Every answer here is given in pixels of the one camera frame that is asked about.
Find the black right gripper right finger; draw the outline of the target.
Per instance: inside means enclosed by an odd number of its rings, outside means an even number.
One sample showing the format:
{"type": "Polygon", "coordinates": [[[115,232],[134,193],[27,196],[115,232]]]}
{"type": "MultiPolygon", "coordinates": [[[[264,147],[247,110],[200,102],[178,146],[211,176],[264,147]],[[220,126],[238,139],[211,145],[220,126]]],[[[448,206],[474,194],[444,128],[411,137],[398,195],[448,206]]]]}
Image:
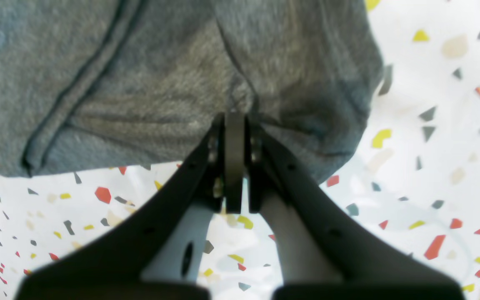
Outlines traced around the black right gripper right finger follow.
{"type": "Polygon", "coordinates": [[[287,148],[236,114],[236,212],[276,235],[282,287],[273,300],[462,300],[449,276],[402,254],[342,211],[287,148]]]}

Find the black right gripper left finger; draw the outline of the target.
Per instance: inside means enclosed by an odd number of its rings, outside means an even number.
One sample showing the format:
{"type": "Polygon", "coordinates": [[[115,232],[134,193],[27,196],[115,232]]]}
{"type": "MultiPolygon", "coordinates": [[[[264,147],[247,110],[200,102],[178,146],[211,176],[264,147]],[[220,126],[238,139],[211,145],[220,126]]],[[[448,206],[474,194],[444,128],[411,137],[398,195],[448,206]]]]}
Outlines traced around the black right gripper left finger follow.
{"type": "Polygon", "coordinates": [[[196,284],[208,226],[225,196],[225,133],[212,121],[167,183],[121,224],[34,271],[18,300],[210,300],[196,284]]]}

